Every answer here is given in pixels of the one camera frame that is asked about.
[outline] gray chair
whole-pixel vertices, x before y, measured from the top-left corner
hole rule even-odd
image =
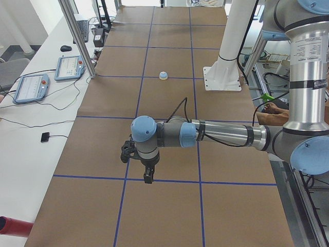
[[[9,91],[15,83],[15,79],[21,75],[30,60],[27,58],[4,61],[0,59],[0,93]]]

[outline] white desk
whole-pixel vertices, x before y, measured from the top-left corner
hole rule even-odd
[[[62,45],[72,46],[72,51],[61,52]],[[93,35],[89,33],[86,44],[90,57],[94,53]],[[56,68],[58,58],[79,54],[66,20],[62,18],[47,40],[35,54],[23,74],[44,69]],[[55,82],[54,72],[49,73],[50,84],[48,94],[61,89],[73,81]],[[70,107],[58,111],[49,105],[31,103],[0,109],[0,117],[29,126],[46,125],[52,122],[74,120],[82,102],[88,84],[89,74],[86,71],[76,83],[81,91],[78,99]],[[45,98],[42,103],[51,103],[63,108],[77,95],[78,91],[72,85],[67,89]],[[0,107],[12,105],[12,98],[7,96]],[[66,138],[52,137],[47,143],[41,143],[41,134],[68,136],[73,123],[61,123],[42,128],[26,128],[15,123],[0,120],[0,215],[34,222],[41,206],[43,197],[63,151]],[[0,246],[21,247],[26,238],[0,235]]]

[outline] keyboard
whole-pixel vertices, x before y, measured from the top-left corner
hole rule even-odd
[[[84,42],[88,42],[88,34],[89,34],[89,23],[88,20],[81,20],[77,21],[78,27],[80,29],[82,39]]]

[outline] dark red tube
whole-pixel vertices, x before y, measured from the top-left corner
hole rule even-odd
[[[33,223],[0,217],[0,234],[27,238],[33,227]]]

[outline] computer mouse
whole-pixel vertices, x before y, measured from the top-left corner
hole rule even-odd
[[[62,46],[61,46],[61,51],[62,51],[62,52],[70,51],[70,50],[72,50],[72,47],[69,46],[69,45],[62,45]]]

